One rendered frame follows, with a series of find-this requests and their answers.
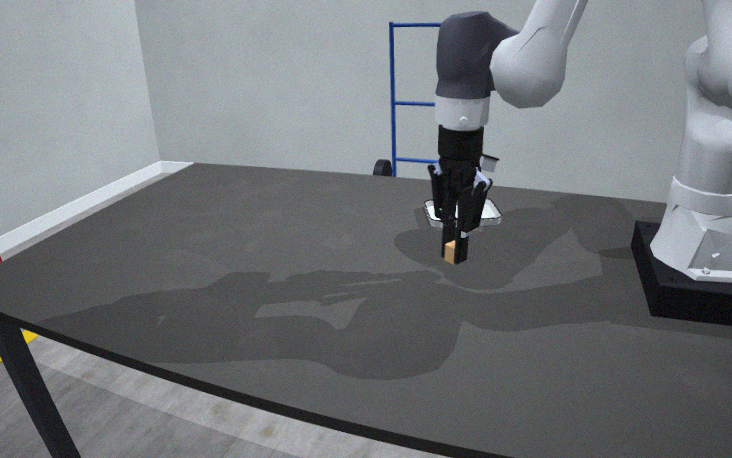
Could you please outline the tan cube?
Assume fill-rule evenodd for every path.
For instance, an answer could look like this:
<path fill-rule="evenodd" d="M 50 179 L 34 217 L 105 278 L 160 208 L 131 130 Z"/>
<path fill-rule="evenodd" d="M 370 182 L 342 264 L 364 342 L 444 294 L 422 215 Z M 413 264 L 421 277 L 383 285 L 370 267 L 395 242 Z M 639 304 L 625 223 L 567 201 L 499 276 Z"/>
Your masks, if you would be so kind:
<path fill-rule="evenodd" d="M 445 244 L 445 261 L 454 263 L 454 252 L 455 252 L 455 240 Z"/>

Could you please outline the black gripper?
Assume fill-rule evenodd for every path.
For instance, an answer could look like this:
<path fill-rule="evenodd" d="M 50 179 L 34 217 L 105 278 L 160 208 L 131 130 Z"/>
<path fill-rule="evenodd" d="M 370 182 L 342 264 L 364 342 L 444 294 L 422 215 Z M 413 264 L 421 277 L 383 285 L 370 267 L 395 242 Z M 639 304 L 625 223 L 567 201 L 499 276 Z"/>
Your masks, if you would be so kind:
<path fill-rule="evenodd" d="M 492 179 L 486 179 L 481 173 L 483 136 L 484 126 L 477 130 L 459 131 L 439 124 L 438 154 L 442 157 L 437 163 L 428 165 L 434 215 L 440 219 L 443 229 L 441 257 L 445 258 L 445 244 L 455 240 L 455 264 L 467 260 L 468 238 L 480 225 L 487 192 L 493 184 Z"/>

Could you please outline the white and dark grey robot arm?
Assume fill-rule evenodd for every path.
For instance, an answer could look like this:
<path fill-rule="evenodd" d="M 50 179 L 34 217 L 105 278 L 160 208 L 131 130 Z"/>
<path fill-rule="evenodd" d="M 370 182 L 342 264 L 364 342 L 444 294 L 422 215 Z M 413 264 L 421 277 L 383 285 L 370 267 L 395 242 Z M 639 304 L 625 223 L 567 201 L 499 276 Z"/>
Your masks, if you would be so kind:
<path fill-rule="evenodd" d="M 521 32 L 484 11 L 444 20 L 435 121 L 459 131 L 487 125 L 491 91 L 519 109 L 543 107 L 561 90 L 568 45 L 587 2 L 536 0 Z M 701 2 L 707 35 L 683 59 L 681 148 L 650 247 L 696 281 L 732 283 L 732 0 Z"/>

